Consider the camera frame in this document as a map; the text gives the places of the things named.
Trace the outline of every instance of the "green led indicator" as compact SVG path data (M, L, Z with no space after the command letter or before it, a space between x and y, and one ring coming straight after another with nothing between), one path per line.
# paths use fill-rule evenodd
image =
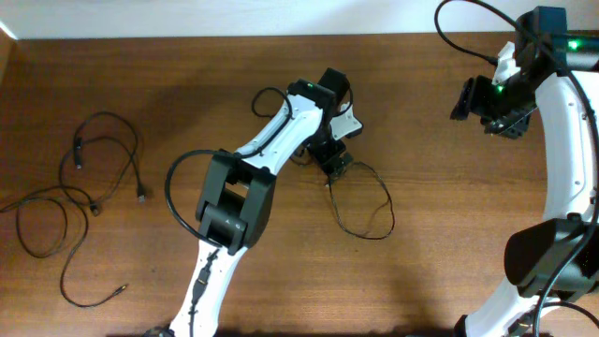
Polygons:
M572 40L572 41L568 41L568 47L575 51L578 49L578 47L580 47L580 42L576 41L576 40Z

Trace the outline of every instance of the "wooden surface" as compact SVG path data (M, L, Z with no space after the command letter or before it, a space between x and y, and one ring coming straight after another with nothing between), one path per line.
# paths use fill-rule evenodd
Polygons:
M485 53L512 38L453 37ZM129 178L92 219L66 275L67 291L92 301L122 283L130 287L90 310L60 296L67 251L46 260L29 257L17 241L14 215L1 215L1 334L124 336L169 322L197 256L196 240L164 201L170 163L192 149L235 150L266 123L250 112L259 89L285 88L297 78L317 81L328 66L352 82L354 112L365 128L346 143L386 179L397 228L382 242L346 235L333 218L323 174L288 163L267 230L235 272L220 327L407 333L451 328L476 310L504 277L507 239L541 220L547 183L537 113L518 141L484 135L476 118L449 120L463 82L492 75L484 62L435 35L20 41L0 95L0 197L12 200L55 184L75 127L94 111L111 110L143 135L141 176L153 198L139 205ZM85 137L107 132L130 141L107 122ZM124 156L97 145L85 150L84 160L81 172L67 162L67 181L99 195ZM185 162L173 182L175 202L190 222L208 162ZM348 226L369 227L364 222L385 199L375 180L350 171L336 188L343 215L355 217ZM61 225L58 214L32 205L23 214L25 238L48 246ZM71 242L80 235L73 218ZM388 220L379 212L372 234L384 231ZM593 297L580 304L599 312ZM565 311L543 319L543 328L557 336L596 333Z
M7 68L8 56L13 44L14 41L12 38L8 37L0 29L0 84L2 84L2 79L4 78L4 71Z

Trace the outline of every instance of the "white wall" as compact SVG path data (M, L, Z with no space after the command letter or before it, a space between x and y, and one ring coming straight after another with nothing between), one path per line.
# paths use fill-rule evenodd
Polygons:
M0 0L17 38L198 37L432 32L441 0ZM486 0L512 18L566 7L570 29L599 29L598 0ZM508 31L472 4L444 8L447 31Z

